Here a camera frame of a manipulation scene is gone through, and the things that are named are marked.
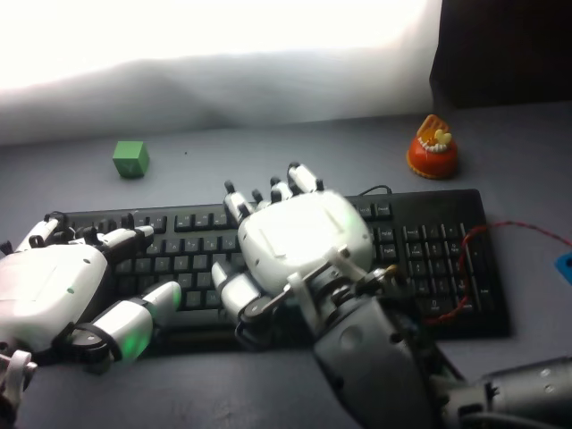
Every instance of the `red wire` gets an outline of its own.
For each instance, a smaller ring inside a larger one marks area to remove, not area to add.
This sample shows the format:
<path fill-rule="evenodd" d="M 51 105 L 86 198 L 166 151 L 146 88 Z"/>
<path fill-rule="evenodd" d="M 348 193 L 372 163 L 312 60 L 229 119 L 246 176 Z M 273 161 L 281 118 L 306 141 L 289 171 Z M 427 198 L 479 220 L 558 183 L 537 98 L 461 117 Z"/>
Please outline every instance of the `red wire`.
<path fill-rule="evenodd" d="M 491 228 L 498 228 L 500 226 L 518 226 L 520 228 L 527 228 L 529 230 L 533 230 L 533 231 L 538 231 L 541 234 L 544 234 L 548 237 L 550 237 L 551 239 L 555 239 L 557 241 L 560 241 L 561 243 L 564 243 L 567 246 L 570 246 L 572 248 L 572 241 L 564 239 L 562 237 L 560 237 L 559 235 L 550 232 L 550 231 L 546 231 L 543 228 L 540 228 L 536 225 L 532 225 L 530 223 L 524 223 L 524 222 L 515 222 L 515 221 L 504 221 L 504 222 L 495 222 L 495 223 L 491 223 L 489 225 L 481 225 L 481 226 L 476 226 L 475 228 L 473 228 L 471 231 L 469 231 L 467 233 L 467 235 L 465 236 L 465 238 L 463 239 L 463 241 L 461 242 L 461 256 L 458 259 L 458 265 L 460 268 L 460 273 L 462 276 L 465 277 L 465 281 L 466 281 L 466 288 L 465 288 L 465 296 L 463 297 L 462 300 L 460 300 L 457 304 L 457 307 L 455 307 L 452 311 L 450 311 L 449 313 L 445 314 L 445 315 L 440 315 L 439 317 L 433 318 L 433 319 L 425 319 L 425 322 L 427 324 L 440 324 L 443 323 L 444 321 L 447 321 L 449 319 L 452 319 L 453 317 L 455 317 L 465 306 L 465 304 L 468 302 L 469 298 L 470 298 L 470 282 L 468 279 L 468 275 L 467 275 L 467 270 L 465 269 L 465 258 L 466 258 L 466 249 L 467 249 L 467 243 L 472 240 L 476 235 L 485 232 L 487 230 L 490 230 Z"/>

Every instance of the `green block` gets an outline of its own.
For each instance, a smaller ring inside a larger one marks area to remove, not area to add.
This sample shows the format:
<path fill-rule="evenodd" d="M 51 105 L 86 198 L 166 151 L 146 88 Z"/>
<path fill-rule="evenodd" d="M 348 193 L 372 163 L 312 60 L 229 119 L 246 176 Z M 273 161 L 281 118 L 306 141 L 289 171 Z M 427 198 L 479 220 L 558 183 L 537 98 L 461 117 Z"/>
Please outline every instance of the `green block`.
<path fill-rule="evenodd" d="M 125 178 L 144 176 L 149 167 L 149 153 L 142 141 L 118 141 L 114 152 L 117 172 Z"/>

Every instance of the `orange biscuit decoration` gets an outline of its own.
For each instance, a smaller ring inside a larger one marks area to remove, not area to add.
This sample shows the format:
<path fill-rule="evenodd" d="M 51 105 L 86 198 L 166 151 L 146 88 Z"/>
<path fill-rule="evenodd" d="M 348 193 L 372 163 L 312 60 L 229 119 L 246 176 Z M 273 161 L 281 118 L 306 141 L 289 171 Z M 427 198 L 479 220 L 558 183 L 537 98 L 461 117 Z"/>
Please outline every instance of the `orange biscuit decoration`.
<path fill-rule="evenodd" d="M 430 114 L 421 124 L 407 153 L 408 165 L 427 179 L 444 179 L 457 170 L 457 144 L 449 125 Z"/>

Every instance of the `keyboard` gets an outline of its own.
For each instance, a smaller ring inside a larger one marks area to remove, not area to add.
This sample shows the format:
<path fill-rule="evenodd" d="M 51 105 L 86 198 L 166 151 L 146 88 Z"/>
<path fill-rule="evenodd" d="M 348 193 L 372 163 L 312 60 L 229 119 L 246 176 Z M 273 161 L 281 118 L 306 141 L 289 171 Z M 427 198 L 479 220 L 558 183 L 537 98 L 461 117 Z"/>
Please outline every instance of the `keyboard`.
<path fill-rule="evenodd" d="M 374 238 L 373 266 L 397 264 L 407 273 L 421 311 L 427 317 L 448 313 L 467 288 L 471 299 L 451 324 L 432 326 L 437 338 L 500 336 L 509 333 L 509 315 L 487 233 L 469 242 L 461 276 L 461 241 L 471 228 L 485 224 L 475 189 L 376 194 L 348 197 Z M 189 338 L 219 339 L 233 332 L 211 281 L 217 261 L 246 269 L 237 233 L 222 205 L 139 208 L 71 213 L 73 228 L 95 226 L 107 233 L 133 213 L 135 225 L 151 225 L 155 241 L 144 255 L 114 268 L 113 294 L 126 299 L 156 282 L 176 280 L 181 308 L 167 327 L 191 332 Z"/>

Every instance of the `robotic hand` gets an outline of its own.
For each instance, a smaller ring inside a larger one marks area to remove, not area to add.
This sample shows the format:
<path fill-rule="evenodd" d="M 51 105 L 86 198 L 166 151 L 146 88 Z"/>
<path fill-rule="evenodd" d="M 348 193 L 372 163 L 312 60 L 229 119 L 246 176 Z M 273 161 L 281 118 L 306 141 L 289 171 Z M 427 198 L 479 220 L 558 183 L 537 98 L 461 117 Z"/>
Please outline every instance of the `robotic hand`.
<path fill-rule="evenodd" d="M 32 353 L 101 374 L 112 362 L 135 360 L 181 303 L 179 284 L 164 282 L 97 316 L 112 303 L 111 267 L 145 251 L 154 236 L 151 226 L 135 228 L 132 214 L 110 229 L 74 231 L 54 212 L 15 251 L 10 243 L 0 247 L 0 427 L 15 421 L 36 369 Z"/>
<path fill-rule="evenodd" d="M 237 338 L 272 338 L 273 313 L 297 300 L 314 354 L 342 406 L 364 427 L 572 427 L 569 358 L 489 374 L 469 384 L 427 334 L 396 265 L 368 272 L 370 232 L 342 195 L 304 165 L 271 180 L 256 208 L 225 183 L 248 273 L 214 264 L 212 277 Z"/>

